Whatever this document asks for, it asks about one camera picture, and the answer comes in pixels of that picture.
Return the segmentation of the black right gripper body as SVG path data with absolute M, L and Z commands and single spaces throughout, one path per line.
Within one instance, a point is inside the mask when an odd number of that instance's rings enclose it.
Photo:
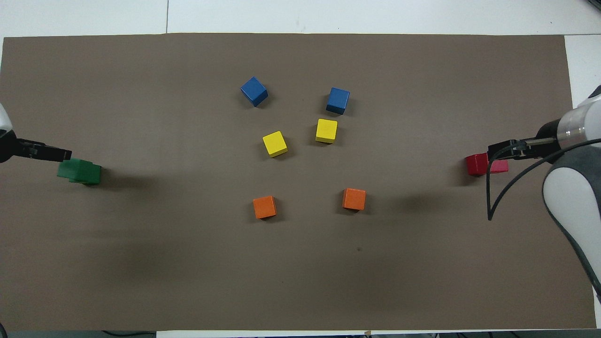
M 543 152 L 556 152 L 561 149 L 557 141 L 557 130 L 560 120 L 554 120 L 541 126 L 537 132 L 537 139 L 553 138 L 552 143 L 541 144 L 539 148 Z

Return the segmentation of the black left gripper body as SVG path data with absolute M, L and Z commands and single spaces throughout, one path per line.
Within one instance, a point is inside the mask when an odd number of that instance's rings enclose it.
M 8 161 L 19 152 L 20 143 L 15 136 L 2 136 L 0 138 L 0 162 Z

